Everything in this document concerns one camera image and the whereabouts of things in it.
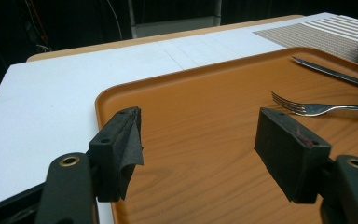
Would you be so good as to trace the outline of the striped placemat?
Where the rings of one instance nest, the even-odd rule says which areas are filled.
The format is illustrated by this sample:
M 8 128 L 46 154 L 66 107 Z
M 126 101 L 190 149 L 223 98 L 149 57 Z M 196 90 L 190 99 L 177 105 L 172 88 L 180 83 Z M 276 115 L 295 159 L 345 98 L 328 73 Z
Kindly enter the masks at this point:
M 344 15 L 256 31 L 285 48 L 319 49 L 358 63 L 358 19 Z

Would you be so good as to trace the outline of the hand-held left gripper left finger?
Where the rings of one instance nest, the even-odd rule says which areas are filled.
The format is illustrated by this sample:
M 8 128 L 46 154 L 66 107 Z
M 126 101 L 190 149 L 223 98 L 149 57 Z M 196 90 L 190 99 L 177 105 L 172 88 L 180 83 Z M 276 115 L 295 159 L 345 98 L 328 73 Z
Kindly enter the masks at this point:
M 135 167 L 144 164 L 141 109 L 118 111 L 89 142 L 87 155 L 97 169 L 98 201 L 124 200 Z

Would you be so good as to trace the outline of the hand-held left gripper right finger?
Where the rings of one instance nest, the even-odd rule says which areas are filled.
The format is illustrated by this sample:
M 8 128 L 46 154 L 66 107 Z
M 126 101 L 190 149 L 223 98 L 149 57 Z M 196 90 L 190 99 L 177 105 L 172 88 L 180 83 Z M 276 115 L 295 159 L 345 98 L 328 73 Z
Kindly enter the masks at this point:
M 289 115 L 260 108 L 254 150 L 290 202 L 315 203 L 331 148 Z

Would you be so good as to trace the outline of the wooden-handled knife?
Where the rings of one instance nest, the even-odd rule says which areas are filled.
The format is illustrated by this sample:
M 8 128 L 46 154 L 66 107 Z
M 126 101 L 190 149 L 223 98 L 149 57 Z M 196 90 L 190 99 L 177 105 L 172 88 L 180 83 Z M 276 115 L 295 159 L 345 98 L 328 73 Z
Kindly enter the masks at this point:
M 311 62 L 308 62 L 308 61 L 305 61 L 303 59 L 300 59 L 300 58 L 297 58 L 295 56 L 293 56 L 293 59 L 301 64 L 301 65 L 304 65 L 310 69 L 313 69 L 313 70 L 316 70 L 316 71 L 319 71 L 319 72 L 322 72 L 328 76 L 331 76 L 331 77 L 335 77 L 335 78 L 338 78 L 338 79 L 342 79 L 346 82 L 349 82 L 355 86 L 358 86 L 358 78 L 357 77 L 351 77 L 349 75 L 346 75 L 346 74 L 343 74 L 343 73 L 340 73 L 338 71 L 334 71 L 332 69 L 329 69 L 329 68 L 326 68 L 326 67 L 323 67 L 321 65 L 318 65 L 316 63 L 311 63 Z

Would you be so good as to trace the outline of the wooden-handled fork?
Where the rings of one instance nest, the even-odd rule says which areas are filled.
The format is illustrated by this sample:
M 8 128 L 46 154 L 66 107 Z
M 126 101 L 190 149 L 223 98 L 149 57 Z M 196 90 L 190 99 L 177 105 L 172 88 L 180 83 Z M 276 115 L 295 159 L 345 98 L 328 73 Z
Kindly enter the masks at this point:
M 275 92 L 271 96 L 275 103 L 299 116 L 317 117 L 337 109 L 358 111 L 358 105 L 303 104 L 287 100 Z

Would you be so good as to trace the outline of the orange wood-grain tray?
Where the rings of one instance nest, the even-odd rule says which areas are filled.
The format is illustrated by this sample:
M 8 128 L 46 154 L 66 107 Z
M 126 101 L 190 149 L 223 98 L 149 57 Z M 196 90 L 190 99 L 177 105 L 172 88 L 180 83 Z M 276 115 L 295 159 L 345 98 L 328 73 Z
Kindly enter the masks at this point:
M 290 203 L 256 154 L 258 113 L 273 96 L 334 110 L 303 118 L 334 155 L 358 156 L 358 88 L 319 66 L 358 77 L 358 64 L 292 48 L 117 85 L 96 99 L 97 119 L 142 112 L 144 162 L 117 224 L 321 224 L 317 204 Z

